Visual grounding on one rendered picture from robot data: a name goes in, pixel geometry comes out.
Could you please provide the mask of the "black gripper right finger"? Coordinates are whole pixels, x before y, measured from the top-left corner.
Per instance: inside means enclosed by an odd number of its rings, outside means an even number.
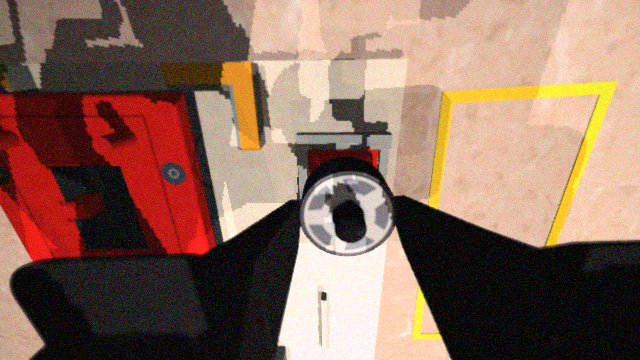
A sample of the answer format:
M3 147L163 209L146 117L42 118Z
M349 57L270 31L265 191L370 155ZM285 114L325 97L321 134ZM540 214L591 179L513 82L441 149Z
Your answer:
M598 300L640 295L640 240L537 247L395 200L402 249L451 360L567 360Z

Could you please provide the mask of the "yellow rectangular outline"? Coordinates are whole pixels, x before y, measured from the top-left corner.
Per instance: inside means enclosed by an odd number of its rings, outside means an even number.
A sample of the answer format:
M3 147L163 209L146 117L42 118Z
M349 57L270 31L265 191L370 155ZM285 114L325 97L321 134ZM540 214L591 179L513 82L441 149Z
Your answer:
M557 244L617 82L534 85L517 88L442 92L428 205L438 209L453 103L599 94L544 246ZM442 340L439 334L420 334L424 301L418 286L411 340Z

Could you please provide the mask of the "black tyre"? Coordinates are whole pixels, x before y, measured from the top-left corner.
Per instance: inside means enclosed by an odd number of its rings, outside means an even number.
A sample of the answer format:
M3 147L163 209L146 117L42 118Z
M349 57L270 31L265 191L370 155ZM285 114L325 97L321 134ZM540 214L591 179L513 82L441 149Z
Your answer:
M334 209L352 200L362 208L367 232L360 241L337 238ZM299 220L307 239L336 256L358 256L382 245L393 232L398 216L395 197L382 174L355 157L330 159L315 168L304 185Z

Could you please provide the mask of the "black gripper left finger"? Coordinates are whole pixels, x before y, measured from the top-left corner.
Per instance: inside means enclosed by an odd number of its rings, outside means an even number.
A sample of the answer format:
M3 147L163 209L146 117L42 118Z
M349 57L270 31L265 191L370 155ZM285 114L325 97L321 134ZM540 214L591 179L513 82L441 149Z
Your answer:
M275 360L300 242L289 200L199 253L43 259L10 291L44 344L56 336L179 333L196 360Z

